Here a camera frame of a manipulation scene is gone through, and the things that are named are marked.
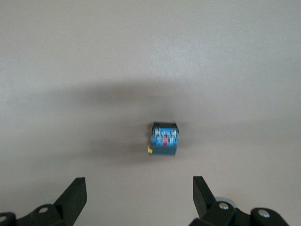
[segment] metal screw head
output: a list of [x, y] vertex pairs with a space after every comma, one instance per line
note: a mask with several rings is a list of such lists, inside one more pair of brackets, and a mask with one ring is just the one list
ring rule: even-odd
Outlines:
[[218, 205], [222, 210], [227, 210], [229, 209], [229, 206], [224, 203], [224, 202], [221, 202], [219, 205]]
[[266, 210], [258, 210], [258, 213], [264, 218], [269, 218], [269, 213]]
[[0, 222], [3, 222], [3, 221], [5, 221], [7, 219], [7, 217], [6, 216], [1, 216], [0, 217]]
[[48, 210], [48, 207], [43, 207], [39, 210], [39, 213], [45, 213], [45, 212], [47, 212], [47, 210]]

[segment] white surface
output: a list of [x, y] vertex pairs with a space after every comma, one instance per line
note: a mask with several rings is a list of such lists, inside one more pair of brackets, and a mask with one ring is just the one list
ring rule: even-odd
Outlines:
[[[301, 222], [301, 1], [0, 3], [0, 212], [86, 177], [76, 226], [185, 226], [192, 177]], [[149, 156], [176, 121], [176, 157]]]

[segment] table surface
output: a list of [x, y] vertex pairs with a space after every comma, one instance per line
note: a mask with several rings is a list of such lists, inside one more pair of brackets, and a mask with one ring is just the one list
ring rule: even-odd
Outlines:
[[[80, 225], [185, 226], [192, 177], [301, 222], [301, 2], [3, 1], [0, 212], [85, 177]], [[148, 155], [175, 121], [176, 156]]]

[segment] black plastic part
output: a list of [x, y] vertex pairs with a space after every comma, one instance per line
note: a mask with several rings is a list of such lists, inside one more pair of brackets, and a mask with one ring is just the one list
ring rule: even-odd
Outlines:
[[[265, 218], [259, 214], [259, 210], [265, 210], [269, 213], [269, 217]], [[284, 219], [275, 211], [267, 208], [255, 208], [251, 211], [252, 225], [256, 226], [288, 226]]]
[[86, 202], [86, 180], [76, 178], [54, 204], [39, 206], [18, 220], [14, 213], [0, 213], [6, 217], [0, 226], [72, 226]]
[[[289, 226], [273, 210], [255, 208], [248, 215], [227, 202], [217, 202], [201, 176], [193, 177], [193, 201], [200, 219], [194, 219], [190, 226]], [[267, 211], [269, 217], [261, 216], [259, 210]]]
[[[224, 203], [228, 209], [220, 208], [219, 204]], [[228, 226], [233, 222], [235, 209], [232, 205], [226, 202], [216, 202], [211, 206], [207, 213], [202, 217], [201, 221], [208, 225]]]
[[154, 132], [154, 128], [171, 128], [176, 129], [179, 133], [179, 128], [175, 122], [154, 122], [151, 132]]
[[193, 177], [193, 202], [200, 218], [216, 203], [216, 199], [210, 191], [203, 177]]

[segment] blue box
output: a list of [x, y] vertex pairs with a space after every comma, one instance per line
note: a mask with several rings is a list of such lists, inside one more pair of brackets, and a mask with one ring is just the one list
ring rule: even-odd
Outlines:
[[179, 129], [173, 122], [154, 122], [151, 130], [149, 154], [175, 155], [179, 141]]

